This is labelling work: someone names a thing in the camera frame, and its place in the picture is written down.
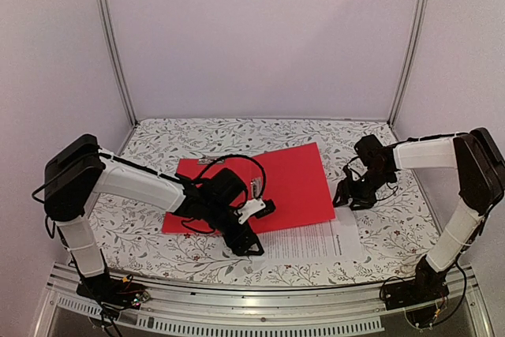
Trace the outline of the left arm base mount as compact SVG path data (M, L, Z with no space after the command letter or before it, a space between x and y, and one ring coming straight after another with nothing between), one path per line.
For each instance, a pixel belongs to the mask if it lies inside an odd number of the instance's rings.
M118 310L139 309L151 299L147 287L135 282L133 275L116 279L108 271L89 278L81 276L77 294Z

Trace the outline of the printed white paper sheets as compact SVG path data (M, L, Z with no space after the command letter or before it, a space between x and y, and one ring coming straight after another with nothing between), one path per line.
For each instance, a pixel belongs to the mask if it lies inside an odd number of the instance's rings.
M330 222L260 235L264 255L273 264L331 263L363 257L354 213L337 208Z

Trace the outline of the red file folder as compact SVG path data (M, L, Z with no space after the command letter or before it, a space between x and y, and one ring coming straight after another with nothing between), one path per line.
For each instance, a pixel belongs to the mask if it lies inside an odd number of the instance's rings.
M246 159L228 159L204 173L206 178L219 170L231 169L247 185L266 172L265 200L272 200L275 211L261 219L249 218L257 234L325 223L335 219L330 189L317 144L305 144L256 155L254 164Z

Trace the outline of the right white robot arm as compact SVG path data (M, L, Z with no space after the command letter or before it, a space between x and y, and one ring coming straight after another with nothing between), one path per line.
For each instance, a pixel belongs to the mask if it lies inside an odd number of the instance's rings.
M492 210L504 198L504 156L489 129L414 137L384 144L369 134L354 145L354 159L365 171L343 167L333 205L354 211L375 206L378 191L397 181L401 171L452 170L454 209L435 245L419 260L408 286L415 302L424 302L439 287L437 277L453 267L481 234Z

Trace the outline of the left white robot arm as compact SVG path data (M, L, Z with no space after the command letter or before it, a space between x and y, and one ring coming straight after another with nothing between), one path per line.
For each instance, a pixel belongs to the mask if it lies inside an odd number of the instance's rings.
M212 177L206 173L233 159L211 161L196 177L168 175L141 166L102 149L97 138L84 134L60 151L45 166L44 183L32 192L43 205L54 231L63 238L87 288L101 301L111 300L117 283L107 275L107 263L85 215L89 198L108 194L150 204L182 219L203 220L219 232L236 256L261 256L264 248L249 225L267 203L251 197L248 186L229 168Z

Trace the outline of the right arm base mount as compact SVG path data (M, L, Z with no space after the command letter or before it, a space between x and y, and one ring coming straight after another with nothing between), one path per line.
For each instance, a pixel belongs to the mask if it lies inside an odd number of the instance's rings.
M431 305L406 313L406 319L411 326L419 329L432 328L442 312L441 305L435 305L435 300L444 299L449 290L446 283L450 268L436 271L423 256L415 267L412 279L386 279L379 292L380 300L386 310L400 309L430 302Z

